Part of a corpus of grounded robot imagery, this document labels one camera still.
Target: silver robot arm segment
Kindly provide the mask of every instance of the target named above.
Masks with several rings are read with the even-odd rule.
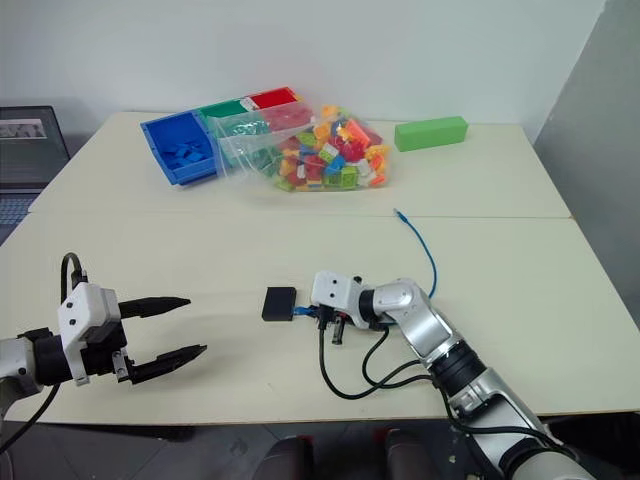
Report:
[[[469,430],[521,427],[544,433],[538,418],[486,367],[455,327],[413,281],[363,286],[334,272],[318,272],[311,300],[347,313],[358,328],[391,319]],[[580,465],[526,433],[470,434],[492,467],[516,480],[593,480]]]

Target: plastic bag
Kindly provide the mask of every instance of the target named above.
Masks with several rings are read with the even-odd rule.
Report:
[[[373,129],[336,106],[323,107],[315,121],[306,104],[295,103],[220,119],[214,134],[219,157],[229,161],[223,170],[258,171],[286,191],[386,183],[389,147]]]

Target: gray wall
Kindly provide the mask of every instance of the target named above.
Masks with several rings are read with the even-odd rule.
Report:
[[[640,1],[606,3],[535,149],[640,325]]]

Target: small black device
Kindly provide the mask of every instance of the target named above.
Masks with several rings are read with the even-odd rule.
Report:
[[[290,322],[296,303],[296,289],[293,287],[268,287],[262,307],[265,322]]]

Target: plastic storage bin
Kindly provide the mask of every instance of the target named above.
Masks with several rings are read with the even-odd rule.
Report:
[[[194,112],[177,113],[140,126],[172,185],[217,174],[217,142]]]

